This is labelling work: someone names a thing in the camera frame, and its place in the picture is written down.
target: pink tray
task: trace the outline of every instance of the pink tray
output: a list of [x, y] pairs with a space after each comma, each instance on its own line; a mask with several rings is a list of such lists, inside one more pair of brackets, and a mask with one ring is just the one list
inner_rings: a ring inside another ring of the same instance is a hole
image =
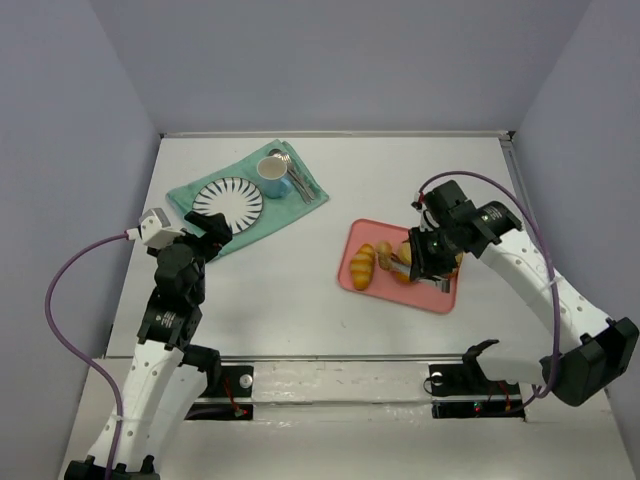
[[382, 270], [376, 263], [373, 279], [369, 288], [363, 291], [358, 291], [353, 288], [349, 262], [358, 249], [364, 243], [369, 243], [375, 247], [378, 242], [387, 240], [393, 245], [395, 251], [398, 244], [408, 238], [407, 231], [408, 229], [405, 227], [375, 222], [364, 218], [353, 222], [344, 253], [342, 254], [340, 270], [338, 270], [338, 283], [342, 288], [350, 292], [383, 298], [431, 312], [449, 313], [456, 303], [456, 291], [458, 287], [457, 275], [451, 279], [449, 293], [444, 293], [437, 287], [422, 282], [411, 285], [400, 283], [392, 274]]

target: cup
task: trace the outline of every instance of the cup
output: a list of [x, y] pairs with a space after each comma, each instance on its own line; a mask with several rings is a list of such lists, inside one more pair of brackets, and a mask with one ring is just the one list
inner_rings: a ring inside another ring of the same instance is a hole
[[258, 162], [260, 190], [269, 198], [286, 197], [293, 184], [286, 178], [287, 165], [279, 157], [265, 157]]

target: white table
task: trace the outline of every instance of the white table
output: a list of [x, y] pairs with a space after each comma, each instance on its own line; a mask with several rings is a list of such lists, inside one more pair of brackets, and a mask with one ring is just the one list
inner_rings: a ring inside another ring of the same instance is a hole
[[[172, 138], [160, 146], [145, 209], [163, 207], [171, 188], [236, 162], [271, 138]], [[511, 288], [471, 256], [457, 305], [437, 315], [342, 290], [336, 272], [353, 221], [418, 224], [413, 195], [446, 170], [483, 173], [512, 190], [498, 138], [286, 138], [331, 199], [277, 233], [207, 266], [207, 300], [194, 344], [223, 356], [459, 354], [487, 338], [526, 338], [537, 358], [551, 337]], [[483, 182], [457, 179], [476, 205], [500, 199]], [[108, 357], [131, 356], [155, 260], [134, 249]]]
[[[129, 359], [99, 363], [123, 384]], [[534, 402], [526, 423], [435, 420], [421, 388], [425, 363], [255, 368], [254, 420], [183, 422], [160, 466], [162, 480], [634, 478], [603, 392], [580, 408], [552, 396]], [[91, 371], [61, 480], [70, 460], [84, 460], [112, 405], [109, 386]]]

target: striped plate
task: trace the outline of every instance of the striped plate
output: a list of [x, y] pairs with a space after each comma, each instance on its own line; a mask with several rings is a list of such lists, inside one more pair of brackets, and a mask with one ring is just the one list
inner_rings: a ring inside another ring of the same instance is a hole
[[192, 209], [207, 216], [224, 213], [229, 227], [236, 235], [260, 218], [262, 194], [246, 178], [220, 178], [200, 190], [193, 200]]

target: teal napkin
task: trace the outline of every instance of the teal napkin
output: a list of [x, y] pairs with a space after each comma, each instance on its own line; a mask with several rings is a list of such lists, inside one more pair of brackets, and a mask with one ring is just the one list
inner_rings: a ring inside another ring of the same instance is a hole
[[[224, 177], [241, 177], [259, 185], [260, 177], [256, 171], [258, 162], [266, 157], [267, 153], [274, 148], [286, 151], [289, 154], [300, 174], [307, 180], [311, 189], [315, 192], [315, 200], [312, 200], [310, 204], [304, 203], [295, 188], [284, 198], [271, 199], [264, 196], [262, 213], [258, 221], [244, 232], [234, 236], [233, 240], [224, 246], [218, 256], [228, 255], [231, 252], [240, 250], [242, 247], [246, 247], [256, 240], [271, 235], [273, 232], [277, 232], [329, 200], [329, 195], [320, 188], [320, 185], [315, 181], [298, 153], [288, 142], [274, 140], [233, 165], [229, 165], [222, 170], [218, 170], [188, 185], [174, 188], [167, 193], [167, 200], [169, 200], [169, 203], [180, 218], [183, 218], [185, 214], [191, 210], [193, 200], [202, 187], [214, 180]], [[196, 235], [202, 235], [204, 233], [194, 225], [189, 225], [189, 230]]]

